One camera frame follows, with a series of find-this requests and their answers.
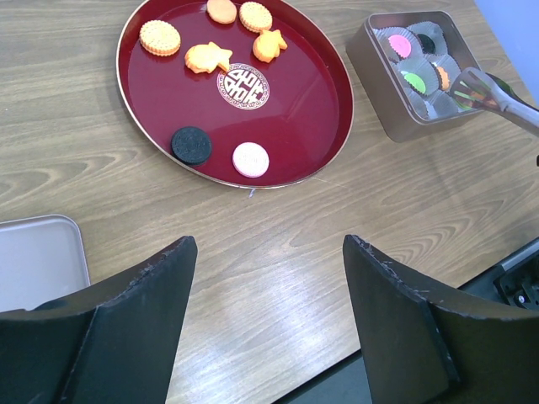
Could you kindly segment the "gold tin lid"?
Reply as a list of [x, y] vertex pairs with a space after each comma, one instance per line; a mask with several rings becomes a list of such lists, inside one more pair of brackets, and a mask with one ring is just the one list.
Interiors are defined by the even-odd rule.
[[64, 215], [1, 223], [1, 311], [33, 310], [90, 286], [82, 233]]

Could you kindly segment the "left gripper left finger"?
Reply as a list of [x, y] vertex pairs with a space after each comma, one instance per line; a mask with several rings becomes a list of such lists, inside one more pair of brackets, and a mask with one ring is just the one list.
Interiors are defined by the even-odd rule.
[[76, 293], [3, 312], [2, 402], [165, 402], [197, 252], [181, 237]]

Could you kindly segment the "orange flower cookie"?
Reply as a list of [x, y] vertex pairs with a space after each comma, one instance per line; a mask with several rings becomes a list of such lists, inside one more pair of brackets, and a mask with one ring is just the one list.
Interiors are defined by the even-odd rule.
[[436, 68], [436, 70], [437, 70], [437, 72], [439, 74], [439, 77], [440, 77], [440, 88], [443, 91], [447, 91], [450, 88], [450, 85], [451, 85], [451, 81], [450, 81], [450, 77], [449, 77], [448, 72], [442, 66], [438, 66]]

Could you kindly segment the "steel serving tongs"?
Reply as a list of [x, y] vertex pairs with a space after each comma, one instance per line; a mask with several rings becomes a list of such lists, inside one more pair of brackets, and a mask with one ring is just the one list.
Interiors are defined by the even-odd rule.
[[465, 68], [453, 81], [450, 95], [463, 106], [492, 112], [538, 136], [538, 108], [523, 101], [509, 84], [490, 73]]

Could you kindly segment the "green macaron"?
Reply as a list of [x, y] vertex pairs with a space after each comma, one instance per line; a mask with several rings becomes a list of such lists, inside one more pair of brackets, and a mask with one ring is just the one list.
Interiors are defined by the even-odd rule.
[[426, 94], [426, 84], [421, 76], [412, 72], [403, 72], [403, 78], [416, 92]]
[[[467, 101], [473, 108], [505, 112], [515, 101], [513, 89], [501, 78], [491, 73], [472, 68], [469, 68], [463, 74], [463, 78], [459, 80], [459, 83], [462, 85], [460, 92], [467, 95]], [[498, 106], [496, 108], [488, 108], [481, 104], [475, 104], [470, 98], [470, 92], [472, 91], [482, 94], [490, 93], [497, 101]]]

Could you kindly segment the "orange star cookie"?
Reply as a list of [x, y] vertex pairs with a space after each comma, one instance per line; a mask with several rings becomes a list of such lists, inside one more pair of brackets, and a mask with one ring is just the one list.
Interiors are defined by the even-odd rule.
[[496, 108], [498, 106], [497, 101], [492, 97], [490, 93], [482, 94], [472, 91], [470, 92], [470, 98], [475, 104], [481, 104], [488, 108]]

